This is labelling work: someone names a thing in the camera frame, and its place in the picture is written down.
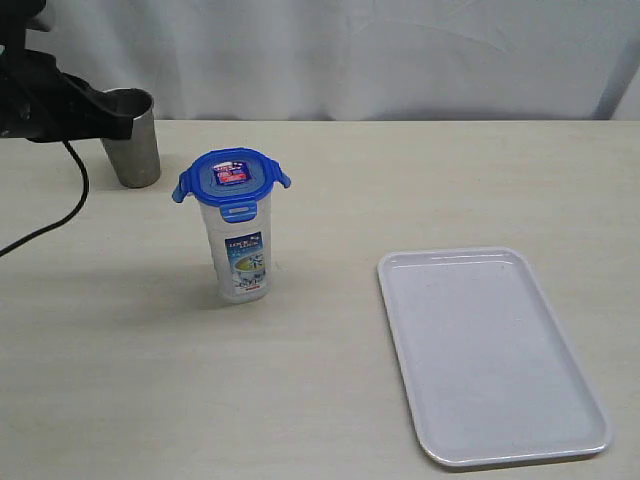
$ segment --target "metal cup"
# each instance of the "metal cup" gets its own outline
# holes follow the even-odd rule
[[[105,93],[116,99],[116,113],[134,116],[131,139],[101,139],[111,165],[125,187],[148,187],[160,178],[153,97],[137,88],[117,88]]]

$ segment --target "container label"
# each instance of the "container label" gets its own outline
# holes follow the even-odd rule
[[[227,238],[224,243],[235,293],[249,293],[264,288],[267,284],[267,274],[262,233]]]
[[[218,185],[239,185],[251,179],[246,162],[224,162],[211,168]]]

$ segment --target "white table surface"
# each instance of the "white table surface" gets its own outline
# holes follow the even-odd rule
[[[0,478],[425,479],[375,266],[504,245],[531,262],[615,428],[611,449],[482,479],[640,472],[640,123],[158,122],[163,176],[92,188],[0,260]],[[171,201],[212,149],[279,160],[273,289],[224,306],[199,210]],[[0,241],[64,215],[61,145],[0,140]]]

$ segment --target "white backdrop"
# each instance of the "white backdrop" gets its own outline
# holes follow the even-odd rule
[[[29,46],[159,117],[640,118],[638,0],[49,3]]]

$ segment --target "white plastic tray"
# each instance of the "white plastic tray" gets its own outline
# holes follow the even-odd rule
[[[418,440],[470,467],[589,455],[610,424],[527,262],[504,248],[378,265]]]

